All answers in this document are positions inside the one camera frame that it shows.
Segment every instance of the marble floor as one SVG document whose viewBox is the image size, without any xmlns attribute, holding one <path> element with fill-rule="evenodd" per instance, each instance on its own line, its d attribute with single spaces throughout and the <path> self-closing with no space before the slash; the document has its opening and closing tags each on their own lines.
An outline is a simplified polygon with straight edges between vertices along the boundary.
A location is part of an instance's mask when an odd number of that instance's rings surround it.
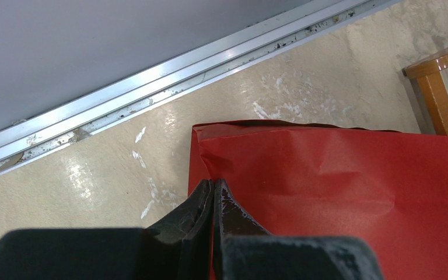
<svg viewBox="0 0 448 280">
<path fill-rule="evenodd" d="M 419 133 L 401 69 L 448 46 L 448 0 L 404 0 L 0 176 L 18 228 L 144 227 L 184 201 L 191 126 L 274 118 Z"/>
</svg>

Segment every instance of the scratched floor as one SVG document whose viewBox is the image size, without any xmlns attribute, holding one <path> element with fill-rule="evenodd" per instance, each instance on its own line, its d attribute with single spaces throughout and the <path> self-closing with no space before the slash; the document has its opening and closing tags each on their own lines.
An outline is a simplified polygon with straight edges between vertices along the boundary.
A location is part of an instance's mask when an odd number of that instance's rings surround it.
<svg viewBox="0 0 448 280">
<path fill-rule="evenodd" d="M 405 0 L 0 176 L 0 236 L 149 226 L 186 197 L 197 123 L 276 118 L 419 132 L 400 70 L 446 46 L 448 0 Z"/>
</svg>

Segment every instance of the metal frame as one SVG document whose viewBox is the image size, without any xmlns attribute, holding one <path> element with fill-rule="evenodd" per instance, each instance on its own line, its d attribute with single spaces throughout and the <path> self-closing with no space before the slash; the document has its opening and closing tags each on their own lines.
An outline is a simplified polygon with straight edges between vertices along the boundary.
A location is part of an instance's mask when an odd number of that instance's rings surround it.
<svg viewBox="0 0 448 280">
<path fill-rule="evenodd" d="M 0 172 L 89 135 L 401 0 L 315 0 L 0 132 Z M 9 158 L 19 160 L 6 166 Z"/>
</svg>

